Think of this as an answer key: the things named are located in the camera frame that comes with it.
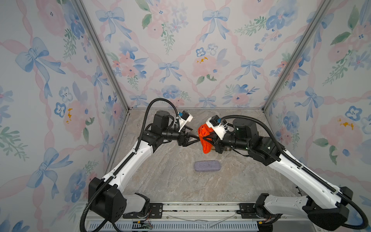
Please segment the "orange cleaning cloth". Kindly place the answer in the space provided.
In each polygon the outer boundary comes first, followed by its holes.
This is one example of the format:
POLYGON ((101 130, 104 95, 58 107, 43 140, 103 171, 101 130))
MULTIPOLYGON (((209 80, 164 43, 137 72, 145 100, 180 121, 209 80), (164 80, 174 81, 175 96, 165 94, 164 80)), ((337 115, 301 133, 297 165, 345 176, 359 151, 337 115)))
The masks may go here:
POLYGON ((203 146, 204 154, 208 154, 214 147, 208 140, 208 136, 212 135, 213 133, 214 130, 208 127, 207 124, 203 124, 198 128, 198 135, 203 146))

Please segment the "purple fabric eyeglass case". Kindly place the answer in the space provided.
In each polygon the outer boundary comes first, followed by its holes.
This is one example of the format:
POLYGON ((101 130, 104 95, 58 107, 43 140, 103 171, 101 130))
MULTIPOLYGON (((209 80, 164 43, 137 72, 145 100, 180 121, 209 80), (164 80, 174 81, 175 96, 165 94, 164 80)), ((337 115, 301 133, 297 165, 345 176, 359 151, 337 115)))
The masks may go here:
POLYGON ((197 161, 194 163, 194 169, 196 172, 214 172, 221 169, 221 164, 217 160, 197 161))

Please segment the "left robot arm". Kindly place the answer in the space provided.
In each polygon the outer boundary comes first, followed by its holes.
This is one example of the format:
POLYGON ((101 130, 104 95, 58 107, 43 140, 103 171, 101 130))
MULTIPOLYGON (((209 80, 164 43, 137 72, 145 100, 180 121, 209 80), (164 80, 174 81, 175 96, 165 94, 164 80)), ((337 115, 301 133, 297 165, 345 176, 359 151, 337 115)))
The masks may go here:
POLYGON ((143 218, 149 213, 149 198, 135 193, 124 195, 129 181, 154 152, 163 144, 176 141, 179 146, 188 147, 199 142, 196 135, 187 132, 187 123, 193 116, 187 111, 178 113, 180 127, 175 129, 176 119, 167 111, 157 111, 151 124, 145 127, 143 135, 129 151, 128 155, 103 178, 94 178, 88 186, 89 210, 106 221, 115 223, 124 214, 134 214, 143 218))

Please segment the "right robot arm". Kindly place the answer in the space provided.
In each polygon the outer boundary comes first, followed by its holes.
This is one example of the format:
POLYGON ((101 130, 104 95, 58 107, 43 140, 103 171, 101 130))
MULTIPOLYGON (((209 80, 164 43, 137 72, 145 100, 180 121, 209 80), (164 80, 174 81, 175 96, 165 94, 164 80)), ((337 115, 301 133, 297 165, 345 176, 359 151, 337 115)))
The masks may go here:
POLYGON ((302 197, 279 197, 262 193, 253 211, 258 218, 272 224, 282 215, 309 219, 314 225, 328 231, 344 227, 349 216, 346 197, 353 192, 338 188, 314 174, 278 142, 269 127, 258 119, 231 115, 213 116, 199 128, 203 141, 218 153, 226 148, 262 163, 279 172, 304 191, 302 197))

